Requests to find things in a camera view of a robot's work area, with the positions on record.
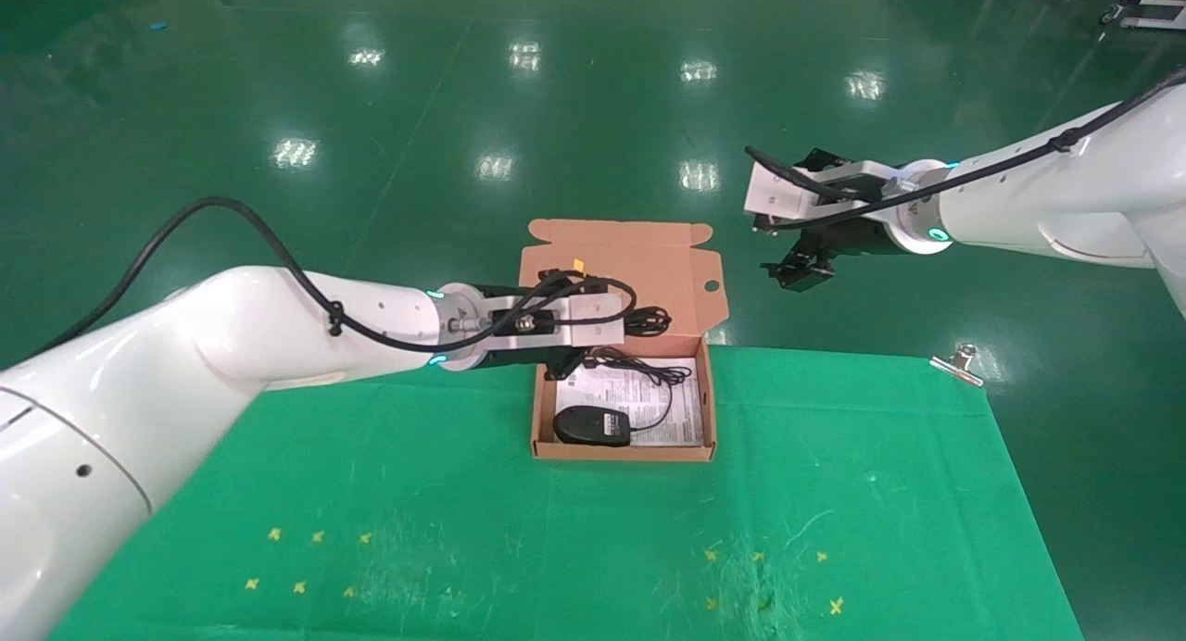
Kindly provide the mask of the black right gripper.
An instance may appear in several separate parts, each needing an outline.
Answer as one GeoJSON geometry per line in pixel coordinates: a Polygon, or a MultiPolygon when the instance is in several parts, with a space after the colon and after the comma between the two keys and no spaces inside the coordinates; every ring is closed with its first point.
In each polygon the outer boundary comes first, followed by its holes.
{"type": "MultiPolygon", "coordinates": [[[[793,169],[811,173],[847,167],[852,160],[843,156],[814,147],[793,169]]],[[[890,236],[890,228],[881,220],[848,218],[839,223],[801,229],[801,240],[782,260],[760,265],[769,278],[783,290],[803,294],[810,288],[830,281],[835,272],[833,260],[839,256],[900,256],[903,249],[890,236]]]]}

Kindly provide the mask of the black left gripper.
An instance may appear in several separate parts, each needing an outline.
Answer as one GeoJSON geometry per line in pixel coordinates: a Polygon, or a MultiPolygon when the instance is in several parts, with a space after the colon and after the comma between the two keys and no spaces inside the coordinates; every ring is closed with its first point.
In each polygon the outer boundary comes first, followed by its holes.
{"type": "MultiPolygon", "coordinates": [[[[535,287],[509,287],[478,283],[476,288],[484,298],[511,296],[517,302],[521,296],[529,296],[535,287]]],[[[512,364],[546,364],[547,381],[565,381],[572,372],[587,358],[587,349],[568,348],[568,345],[547,345],[547,348],[528,348],[519,350],[487,350],[477,364],[478,370],[506,367],[512,364]]]]}

